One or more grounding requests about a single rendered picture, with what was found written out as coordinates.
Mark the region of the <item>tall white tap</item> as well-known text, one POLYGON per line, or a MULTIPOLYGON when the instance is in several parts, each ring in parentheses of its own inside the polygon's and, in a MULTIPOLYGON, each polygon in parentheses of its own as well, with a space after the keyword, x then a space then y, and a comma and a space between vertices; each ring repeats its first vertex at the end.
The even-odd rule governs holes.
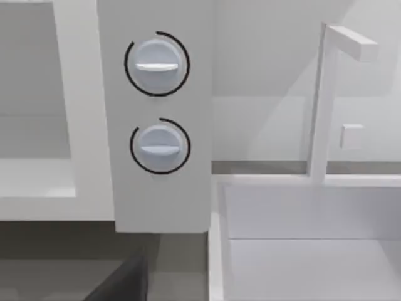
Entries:
POLYGON ((379 44, 345 26, 321 24, 307 160, 307 175, 313 184, 323 183, 326 177, 340 52, 356 61, 370 63, 378 57, 379 44))

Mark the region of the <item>pale blue microwave knob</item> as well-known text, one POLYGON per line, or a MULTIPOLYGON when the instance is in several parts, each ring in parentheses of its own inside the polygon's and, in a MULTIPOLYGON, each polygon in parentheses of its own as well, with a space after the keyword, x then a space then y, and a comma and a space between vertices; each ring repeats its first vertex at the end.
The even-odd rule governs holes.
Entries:
POLYGON ((139 43, 129 58, 130 72, 135 83, 152 94, 174 90, 180 83, 183 65, 178 47, 161 38, 139 43))
POLYGON ((179 165, 184 142, 177 130, 169 125, 158 124, 141 131, 136 150, 145 167, 164 172, 179 165))

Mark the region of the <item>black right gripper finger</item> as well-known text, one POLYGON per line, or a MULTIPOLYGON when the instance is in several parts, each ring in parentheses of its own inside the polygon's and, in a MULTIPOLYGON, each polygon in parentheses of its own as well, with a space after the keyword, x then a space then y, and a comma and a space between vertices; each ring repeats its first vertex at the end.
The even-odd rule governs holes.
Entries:
POLYGON ((136 249, 83 301, 148 301, 148 259, 136 249))

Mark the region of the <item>pale microwave oven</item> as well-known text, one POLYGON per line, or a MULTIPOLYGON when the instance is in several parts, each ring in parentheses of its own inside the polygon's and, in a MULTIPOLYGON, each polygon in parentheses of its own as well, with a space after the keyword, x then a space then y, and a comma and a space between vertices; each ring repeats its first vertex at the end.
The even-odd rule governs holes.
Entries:
POLYGON ((214 0, 0 0, 0 221, 111 221, 205 233, 211 220, 214 0), (179 85, 140 88, 129 58, 161 38, 179 85), (145 167, 141 131, 169 125, 179 165, 145 167))

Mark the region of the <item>white sink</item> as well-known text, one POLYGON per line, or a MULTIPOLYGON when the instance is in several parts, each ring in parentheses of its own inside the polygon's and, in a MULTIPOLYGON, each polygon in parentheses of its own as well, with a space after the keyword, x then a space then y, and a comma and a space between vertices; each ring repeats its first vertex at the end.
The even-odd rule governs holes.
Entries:
POLYGON ((209 301, 401 301, 401 176, 215 175, 209 301))

